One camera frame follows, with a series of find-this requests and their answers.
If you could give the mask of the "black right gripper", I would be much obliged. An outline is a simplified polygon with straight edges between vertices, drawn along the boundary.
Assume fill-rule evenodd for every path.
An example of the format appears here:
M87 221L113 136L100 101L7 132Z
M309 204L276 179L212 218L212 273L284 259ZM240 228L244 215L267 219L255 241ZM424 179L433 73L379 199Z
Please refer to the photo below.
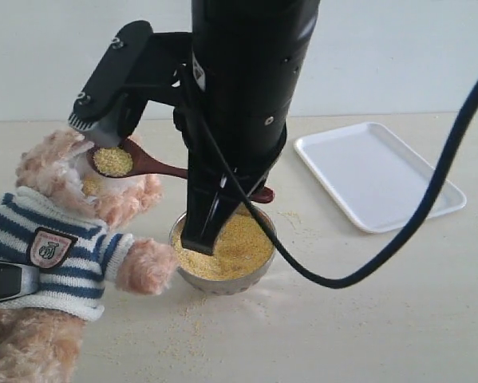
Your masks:
M77 95L68 124L97 146L118 146L150 101L172 106L188 149L182 247L213 255L239 196L263 187L286 143L289 42L265 33L156 34L131 22Z

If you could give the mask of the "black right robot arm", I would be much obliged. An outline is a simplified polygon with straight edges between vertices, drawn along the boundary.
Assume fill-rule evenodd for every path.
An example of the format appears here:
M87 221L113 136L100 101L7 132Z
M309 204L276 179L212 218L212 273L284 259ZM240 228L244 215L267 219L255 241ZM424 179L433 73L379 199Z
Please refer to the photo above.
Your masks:
M194 1L188 32L130 22L77 95L69 125L98 146L116 147L148 102L172 106L188 150L181 243L211 255L286 144L318 8L316 1Z

